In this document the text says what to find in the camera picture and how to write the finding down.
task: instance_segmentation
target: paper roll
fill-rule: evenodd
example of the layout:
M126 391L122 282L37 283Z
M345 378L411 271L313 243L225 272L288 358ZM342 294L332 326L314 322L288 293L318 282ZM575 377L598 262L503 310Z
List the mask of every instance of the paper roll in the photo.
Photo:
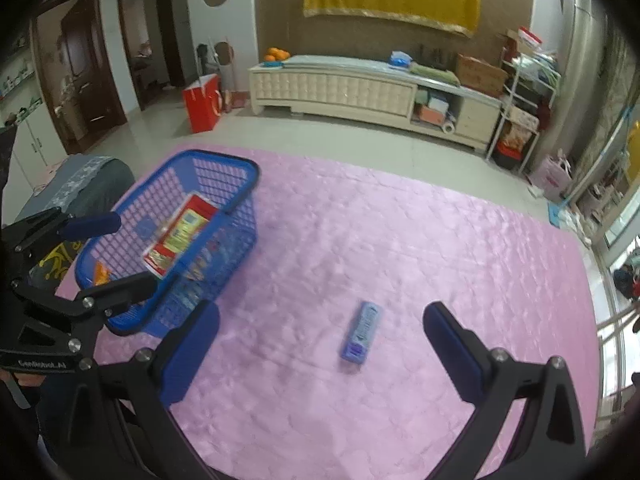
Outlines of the paper roll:
M442 123L442 131L447 135L454 134L456 132L456 127L454 126L452 121L446 120Z

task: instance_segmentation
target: doorway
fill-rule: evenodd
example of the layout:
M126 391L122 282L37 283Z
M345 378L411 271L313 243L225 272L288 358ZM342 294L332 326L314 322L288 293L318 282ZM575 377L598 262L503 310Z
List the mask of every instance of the doorway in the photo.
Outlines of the doorway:
M126 117L102 35L99 0L47 0L31 21L42 94L67 153L82 153Z
M140 109L184 86L172 0L118 0L122 42Z

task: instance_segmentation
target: tufted cabinet drawer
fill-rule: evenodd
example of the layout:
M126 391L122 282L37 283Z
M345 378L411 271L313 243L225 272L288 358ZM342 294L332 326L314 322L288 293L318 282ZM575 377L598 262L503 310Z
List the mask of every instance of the tufted cabinet drawer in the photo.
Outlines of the tufted cabinet drawer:
M308 101L366 108L406 116L412 104L409 84L351 75L274 70L252 73L258 100Z

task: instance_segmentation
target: brown box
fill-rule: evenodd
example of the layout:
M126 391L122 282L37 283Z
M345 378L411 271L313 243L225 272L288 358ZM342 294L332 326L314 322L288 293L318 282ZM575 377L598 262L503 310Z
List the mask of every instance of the brown box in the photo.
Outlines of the brown box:
M501 68L474 57L462 56L462 54L458 54L456 75L462 86L478 90L491 97L500 97L503 94L502 87L508 77Z

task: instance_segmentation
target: small blue box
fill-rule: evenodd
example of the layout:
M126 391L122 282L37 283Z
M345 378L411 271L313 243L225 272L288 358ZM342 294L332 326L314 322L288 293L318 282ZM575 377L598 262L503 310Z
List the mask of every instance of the small blue box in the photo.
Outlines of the small blue box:
M365 361L381 314L382 309L376 304L369 301L362 302L340 357L359 365Z

